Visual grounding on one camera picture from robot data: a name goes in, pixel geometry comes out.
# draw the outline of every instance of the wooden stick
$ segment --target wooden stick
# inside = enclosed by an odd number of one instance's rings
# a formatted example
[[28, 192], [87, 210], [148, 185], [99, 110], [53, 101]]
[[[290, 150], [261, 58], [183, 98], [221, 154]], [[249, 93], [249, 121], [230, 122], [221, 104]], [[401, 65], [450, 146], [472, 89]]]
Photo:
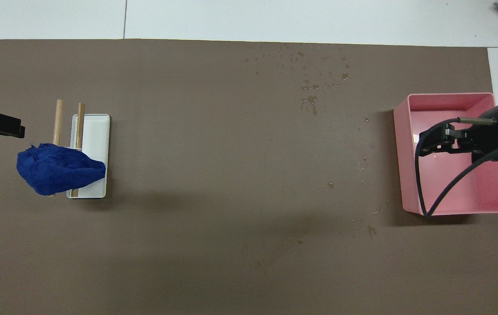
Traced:
[[[76, 124], [76, 149], [81, 149], [82, 142], [84, 140], [84, 115], [85, 115], [85, 104], [79, 102], [77, 104], [77, 124]], [[77, 188], [70, 192], [71, 197], [77, 197]]]
[[60, 145], [60, 132], [63, 129], [63, 100], [56, 100], [56, 114], [55, 114], [55, 134], [52, 136], [52, 143]]

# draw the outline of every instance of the pink tray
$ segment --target pink tray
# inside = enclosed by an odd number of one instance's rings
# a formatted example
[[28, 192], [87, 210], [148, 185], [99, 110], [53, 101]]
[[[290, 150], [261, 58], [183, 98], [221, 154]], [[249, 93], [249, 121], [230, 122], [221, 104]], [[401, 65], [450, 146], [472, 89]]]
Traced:
[[[495, 106], [492, 93], [411, 94], [394, 110], [402, 205], [422, 214], [414, 173], [413, 134], [459, 116], [477, 117]], [[457, 129], [466, 124], [454, 124]], [[467, 168], [470, 154], [436, 153], [420, 157], [420, 176], [427, 210], [443, 188]], [[498, 213], [498, 162], [486, 162], [447, 194], [433, 215]]]

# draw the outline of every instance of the pink plastic container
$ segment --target pink plastic container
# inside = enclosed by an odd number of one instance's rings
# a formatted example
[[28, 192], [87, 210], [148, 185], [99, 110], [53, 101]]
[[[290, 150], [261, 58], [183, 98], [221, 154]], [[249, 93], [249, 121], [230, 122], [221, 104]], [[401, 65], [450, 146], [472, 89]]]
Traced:
[[[495, 106], [492, 93], [411, 94], [394, 110], [402, 205], [422, 214], [414, 172], [414, 135], [449, 118], [478, 117]], [[456, 129], [467, 124], [454, 124]], [[427, 210], [443, 188], [467, 168], [470, 154], [436, 153], [419, 158]], [[498, 213], [498, 162], [486, 162], [447, 194], [433, 215]]]

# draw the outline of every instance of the brown tabletop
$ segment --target brown tabletop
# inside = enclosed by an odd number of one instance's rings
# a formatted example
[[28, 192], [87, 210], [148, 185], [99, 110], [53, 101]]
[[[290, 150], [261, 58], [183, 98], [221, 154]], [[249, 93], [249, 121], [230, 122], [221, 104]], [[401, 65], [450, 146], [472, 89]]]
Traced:
[[[498, 214], [403, 211], [392, 116], [491, 88], [483, 48], [0, 40], [0, 314], [498, 314]], [[63, 145], [111, 116], [104, 199], [17, 174], [57, 98]]]

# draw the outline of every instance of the black cable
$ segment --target black cable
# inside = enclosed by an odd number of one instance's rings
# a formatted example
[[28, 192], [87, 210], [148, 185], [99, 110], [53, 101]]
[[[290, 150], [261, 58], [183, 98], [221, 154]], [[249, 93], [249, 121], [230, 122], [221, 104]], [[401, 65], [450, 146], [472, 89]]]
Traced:
[[428, 130], [426, 130], [425, 132], [423, 132], [424, 136], [419, 138], [418, 144], [416, 145], [416, 150], [415, 150], [415, 154], [414, 154], [414, 166], [415, 166], [415, 170], [416, 170], [416, 186], [418, 187], [418, 197], [420, 198], [420, 206], [422, 207], [422, 213], [426, 217], [429, 217], [429, 215], [427, 215], [427, 211], [425, 211], [425, 202], [424, 202], [424, 199], [423, 199], [422, 184], [420, 183], [419, 154], [420, 154], [420, 151], [422, 150], [424, 140], [434, 130], [436, 130], [439, 127], [441, 127], [441, 125], [446, 125], [448, 123], [457, 123], [457, 122], [459, 122], [459, 118], [447, 119], [447, 120], [444, 120], [444, 121], [442, 121], [442, 122], [440, 122], [438, 124], [435, 124], [434, 126], [432, 126], [431, 128], [429, 128]]
[[[451, 122], [460, 122], [460, 118], [445, 120], [444, 122], [441, 122], [441, 123], [436, 124], [435, 126], [429, 128], [427, 131], [425, 131], [425, 135], [426, 136], [424, 137], [424, 139], [427, 137], [427, 135], [429, 133], [433, 132], [433, 130], [439, 128], [439, 126], [441, 126], [441, 124], [447, 124], [447, 123], [451, 123]], [[437, 199], [435, 199], [435, 202], [433, 202], [433, 205], [431, 206], [431, 208], [429, 209], [429, 211], [426, 211], [425, 210], [425, 202], [423, 200], [423, 195], [422, 195], [422, 184], [420, 182], [419, 163], [418, 163], [419, 162], [419, 152], [422, 149], [422, 145], [423, 145], [423, 141], [422, 141], [422, 139], [420, 139], [418, 141], [418, 144], [417, 144], [416, 150], [415, 150], [415, 171], [416, 171], [416, 184], [417, 184], [417, 187], [418, 187], [418, 196], [419, 196], [419, 199], [420, 199], [420, 206], [422, 207], [422, 213], [423, 213], [423, 215], [425, 215], [425, 217], [431, 217], [431, 215], [433, 214], [433, 212], [435, 211], [435, 209], [437, 208], [437, 206], [439, 205], [439, 203], [441, 203], [441, 201], [447, 195], [447, 193], [463, 177], [465, 177], [468, 173], [470, 173], [476, 167], [479, 167], [482, 163], [487, 162], [489, 160], [492, 160], [492, 159], [498, 157], [498, 148], [497, 148], [497, 149], [489, 152], [488, 154], [482, 156], [480, 159], [476, 160], [473, 164], [469, 165], [469, 167], [467, 167], [466, 169], [464, 169], [459, 175], [457, 175], [455, 178], [453, 178], [453, 180], [449, 184], [447, 184], [447, 186], [445, 187], [445, 189], [443, 189], [443, 191], [441, 192], [441, 194], [439, 194], [439, 196], [437, 196]]]

